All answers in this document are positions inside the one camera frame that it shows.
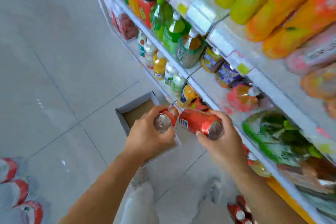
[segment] white bottle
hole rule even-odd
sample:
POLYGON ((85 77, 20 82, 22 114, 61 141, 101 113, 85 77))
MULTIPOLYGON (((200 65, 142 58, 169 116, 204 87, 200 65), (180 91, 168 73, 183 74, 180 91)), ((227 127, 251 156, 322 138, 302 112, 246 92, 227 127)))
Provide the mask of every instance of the white bottle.
POLYGON ((153 69, 154 62, 153 62, 153 56, 157 52, 157 48, 152 43, 152 41, 147 38, 147 42, 145 43, 145 58, 146 58, 146 65, 149 69, 153 69))
POLYGON ((171 82, 171 90, 175 94, 180 94, 183 90, 184 85, 186 84, 187 80, 182 77, 180 73, 176 73, 173 76, 173 80, 171 82))
POLYGON ((177 73, 177 70, 170 62, 166 63, 166 71, 165 71, 165 84, 171 86, 171 82, 173 80, 174 74, 177 73))
POLYGON ((143 33, 141 30, 139 30, 138 35, 138 44, 139 44, 139 50, 140 50, 140 56, 145 56, 145 43, 146 43, 147 37, 145 33, 143 33))

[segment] open box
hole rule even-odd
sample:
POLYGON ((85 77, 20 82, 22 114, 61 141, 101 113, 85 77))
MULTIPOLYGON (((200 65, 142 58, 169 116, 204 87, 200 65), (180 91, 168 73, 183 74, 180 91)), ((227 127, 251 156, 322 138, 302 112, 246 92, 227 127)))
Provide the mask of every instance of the open box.
MULTIPOLYGON (((160 105, 155 93, 153 91, 148 92, 137 99, 125 104, 120 108, 116 108, 115 112, 120 120, 120 123, 126 133, 126 136, 129 135, 131 127, 134 122, 142 117, 144 113, 149 112, 155 105, 160 105)), ((172 145, 167 146, 165 149, 162 149, 158 154, 154 155, 148 162, 153 161, 162 154, 171 151, 176 146, 181 145, 181 142, 177 135, 174 138, 175 142, 172 145)))

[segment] forearm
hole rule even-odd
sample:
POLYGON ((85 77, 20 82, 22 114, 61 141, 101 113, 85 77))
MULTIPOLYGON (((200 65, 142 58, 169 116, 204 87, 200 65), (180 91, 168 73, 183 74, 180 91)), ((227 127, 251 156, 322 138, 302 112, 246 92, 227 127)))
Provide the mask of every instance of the forearm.
POLYGON ((131 179, 142 162, 122 152, 70 207, 59 224, 111 224, 131 179))
POLYGON ((254 171, 238 173, 234 180, 259 224, 306 224, 254 171))

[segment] person's left hand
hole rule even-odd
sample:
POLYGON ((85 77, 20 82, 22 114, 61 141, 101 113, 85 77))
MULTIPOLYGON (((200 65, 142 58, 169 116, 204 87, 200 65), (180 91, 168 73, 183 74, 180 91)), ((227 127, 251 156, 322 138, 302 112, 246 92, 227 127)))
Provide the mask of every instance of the person's left hand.
POLYGON ((124 152, 146 162, 175 144, 173 126, 165 133, 160 133, 153 125, 159 112, 167 108, 167 106, 157 105, 134 122, 126 139, 124 152))

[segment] barcode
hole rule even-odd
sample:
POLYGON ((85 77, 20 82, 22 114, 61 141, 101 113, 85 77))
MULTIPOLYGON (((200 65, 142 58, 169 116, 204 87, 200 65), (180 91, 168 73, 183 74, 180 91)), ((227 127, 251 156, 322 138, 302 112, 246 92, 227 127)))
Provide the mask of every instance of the barcode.
POLYGON ((186 129, 188 129, 188 122, 186 120, 180 119, 180 125, 186 129))

